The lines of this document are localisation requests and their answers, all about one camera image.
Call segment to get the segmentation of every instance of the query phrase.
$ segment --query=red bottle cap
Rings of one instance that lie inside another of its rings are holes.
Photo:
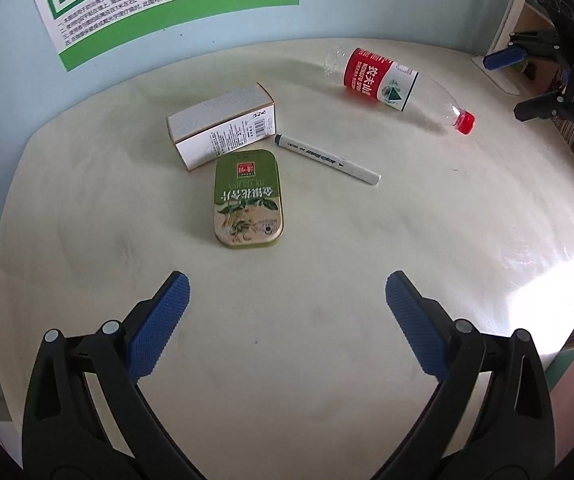
[[[474,127],[474,123],[476,122],[476,118],[473,114],[470,114],[466,110],[462,110],[458,119],[456,120],[456,124],[453,125],[455,129],[457,129],[461,134],[468,135]]]

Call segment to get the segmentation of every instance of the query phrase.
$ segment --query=marker pen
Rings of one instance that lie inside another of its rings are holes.
[[[380,175],[374,173],[373,171],[367,170],[362,166],[358,166],[358,164],[354,164],[353,162],[349,162],[348,160],[344,160],[343,158],[332,155],[331,153],[324,152],[319,150],[318,148],[314,148],[309,144],[304,142],[300,142],[296,139],[291,139],[291,137],[287,137],[284,135],[276,135],[275,137],[276,144],[282,148],[287,148],[292,152],[299,153],[301,155],[308,156],[309,158],[313,158],[318,162],[322,162],[327,166],[331,166],[332,168],[336,168],[336,170],[342,171],[343,173],[350,174],[355,178],[359,178],[369,184],[373,184],[374,186],[380,181]]]

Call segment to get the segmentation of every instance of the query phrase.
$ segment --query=barcode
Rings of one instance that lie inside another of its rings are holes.
[[[414,69],[401,65],[400,63],[396,63],[396,68],[400,70],[400,72],[405,73],[407,75],[413,75]]]
[[[264,135],[264,131],[266,129],[265,124],[266,123],[264,119],[254,121],[254,132],[256,133],[256,139]]]

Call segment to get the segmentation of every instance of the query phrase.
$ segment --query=white box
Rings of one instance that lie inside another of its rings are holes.
[[[169,137],[189,171],[275,133],[273,99],[256,83],[167,117]]]

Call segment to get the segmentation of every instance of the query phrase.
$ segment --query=metal screw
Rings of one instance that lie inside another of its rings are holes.
[[[56,339],[58,339],[58,336],[60,334],[58,333],[58,330],[55,330],[54,328],[52,328],[51,330],[49,330],[46,334],[45,334],[45,341],[47,343],[53,343]]]
[[[516,337],[525,343],[531,340],[531,335],[523,328],[516,330]]]
[[[112,320],[112,321],[107,321],[102,326],[102,331],[107,335],[111,335],[111,334],[115,334],[116,332],[118,332],[119,328],[120,328],[120,323]]]
[[[468,322],[466,319],[456,320],[456,330],[462,332],[463,334],[468,334],[474,329],[474,326]]]

